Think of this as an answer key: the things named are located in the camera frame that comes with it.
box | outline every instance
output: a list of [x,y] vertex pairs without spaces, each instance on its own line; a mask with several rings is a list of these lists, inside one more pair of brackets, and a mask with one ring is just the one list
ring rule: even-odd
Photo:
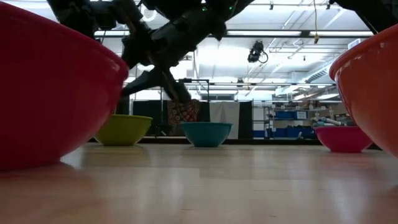
[[294,119],[307,119],[308,114],[306,111],[294,111],[293,112],[293,118]]

red bowl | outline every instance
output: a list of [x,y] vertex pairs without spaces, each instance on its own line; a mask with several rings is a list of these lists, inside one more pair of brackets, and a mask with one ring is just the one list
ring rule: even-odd
[[0,169],[57,162],[115,109],[126,64],[97,41],[0,2]]
[[397,51],[398,25],[347,51],[330,68],[353,120],[374,143],[396,157]]
[[315,132],[319,141],[332,152],[359,153],[372,144],[357,126],[318,127]]

patterned fabric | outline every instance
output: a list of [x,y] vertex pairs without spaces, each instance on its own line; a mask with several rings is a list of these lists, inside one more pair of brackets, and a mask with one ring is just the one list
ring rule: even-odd
[[167,113],[169,117],[169,125],[171,126],[170,135],[174,135],[175,126],[181,122],[195,122],[198,118],[200,102],[191,100],[187,104],[174,103],[169,100],[167,102]]

black curtain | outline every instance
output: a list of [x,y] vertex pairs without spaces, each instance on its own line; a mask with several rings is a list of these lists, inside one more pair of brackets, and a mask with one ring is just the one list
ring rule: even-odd
[[119,100],[118,107],[116,108],[116,114],[130,114],[130,97],[124,97]]
[[201,102],[200,109],[198,111],[199,122],[210,122],[210,105],[208,102]]
[[133,115],[148,116],[153,118],[152,126],[149,128],[147,135],[161,135],[160,130],[168,133],[167,131],[167,102],[160,100],[150,101],[134,101],[132,106]]
[[241,102],[239,105],[239,132],[238,139],[253,138],[253,113],[252,103]]

teal bowl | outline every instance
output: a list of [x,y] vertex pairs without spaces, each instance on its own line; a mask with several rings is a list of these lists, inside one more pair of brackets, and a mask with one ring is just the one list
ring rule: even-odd
[[228,137],[232,124],[214,122],[182,123],[185,137],[195,147],[218,147]]

